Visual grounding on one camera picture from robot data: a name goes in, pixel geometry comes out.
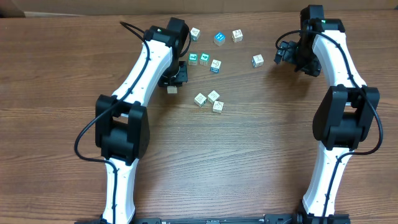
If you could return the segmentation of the block plain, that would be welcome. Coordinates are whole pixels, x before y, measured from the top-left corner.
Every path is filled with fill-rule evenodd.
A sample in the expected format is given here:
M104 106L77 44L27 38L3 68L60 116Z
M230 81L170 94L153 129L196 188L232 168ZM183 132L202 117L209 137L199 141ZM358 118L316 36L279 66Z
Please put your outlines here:
M168 86L167 87L167 93L168 94L177 94L178 93L178 88L176 86Z

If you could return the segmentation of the block green F side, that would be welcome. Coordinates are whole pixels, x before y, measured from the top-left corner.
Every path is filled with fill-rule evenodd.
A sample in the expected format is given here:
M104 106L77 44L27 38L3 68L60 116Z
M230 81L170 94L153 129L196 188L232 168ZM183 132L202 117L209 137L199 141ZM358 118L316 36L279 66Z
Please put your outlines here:
M206 102L207 102L207 97L202 93L197 94L197 96L194 98L194 103L199 107L203 107Z

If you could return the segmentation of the umbrella block blue side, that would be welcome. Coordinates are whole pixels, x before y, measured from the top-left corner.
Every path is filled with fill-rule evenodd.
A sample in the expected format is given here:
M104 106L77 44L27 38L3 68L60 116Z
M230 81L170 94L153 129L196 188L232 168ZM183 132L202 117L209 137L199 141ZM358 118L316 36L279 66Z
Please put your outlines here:
M214 73L219 73L220 67L221 67L221 61L213 59L210 66L210 71Z

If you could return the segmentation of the block yellow C side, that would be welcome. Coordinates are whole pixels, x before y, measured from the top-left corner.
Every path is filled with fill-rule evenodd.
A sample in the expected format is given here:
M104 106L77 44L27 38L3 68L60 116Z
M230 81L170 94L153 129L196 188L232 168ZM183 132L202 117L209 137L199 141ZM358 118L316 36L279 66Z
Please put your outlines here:
M211 93L208 94L207 98L208 101L213 104L215 101L218 101L220 95L215 90L213 90Z

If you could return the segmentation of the block blue T side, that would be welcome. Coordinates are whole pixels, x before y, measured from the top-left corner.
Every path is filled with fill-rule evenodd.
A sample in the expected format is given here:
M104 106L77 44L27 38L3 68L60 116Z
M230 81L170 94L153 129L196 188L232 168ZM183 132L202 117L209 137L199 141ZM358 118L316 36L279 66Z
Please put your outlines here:
M254 55L252 57L252 65L254 68L261 67L264 64L264 59L261 54Z

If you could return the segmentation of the block green R number five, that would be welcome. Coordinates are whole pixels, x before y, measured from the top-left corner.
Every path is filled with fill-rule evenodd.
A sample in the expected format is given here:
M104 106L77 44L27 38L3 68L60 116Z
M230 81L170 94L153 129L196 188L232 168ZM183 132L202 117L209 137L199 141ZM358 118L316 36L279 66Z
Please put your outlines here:
M212 112L215 113L222 113L224 103L221 101L214 101Z

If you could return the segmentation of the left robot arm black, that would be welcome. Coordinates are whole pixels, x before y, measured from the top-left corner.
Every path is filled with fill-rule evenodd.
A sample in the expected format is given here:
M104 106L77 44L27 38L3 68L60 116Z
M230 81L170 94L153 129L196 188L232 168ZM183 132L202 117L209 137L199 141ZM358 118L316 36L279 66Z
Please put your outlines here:
M190 45L189 28L175 17L167 27L140 30L142 51L124 83L111 96L96 101L95 143L107 172L102 223L131 223L139 159L149 145L147 105L157 86L172 93L187 82L187 63L180 58Z

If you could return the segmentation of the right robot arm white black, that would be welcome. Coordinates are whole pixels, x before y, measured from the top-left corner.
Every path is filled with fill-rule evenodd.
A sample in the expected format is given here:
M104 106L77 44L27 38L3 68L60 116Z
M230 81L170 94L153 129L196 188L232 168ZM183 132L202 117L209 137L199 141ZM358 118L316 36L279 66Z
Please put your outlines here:
M313 117L312 131L318 141L317 160L312 179L291 223L349 223L348 215L335 214L335 198L345 167L351 156L359 155L359 143L377 123L383 140L380 100L377 88L368 87L354 66L346 45L345 27L339 19L327 19L323 6L309 5L300 12L298 42L278 38L275 63L295 65L296 72L317 77L324 74L328 90Z

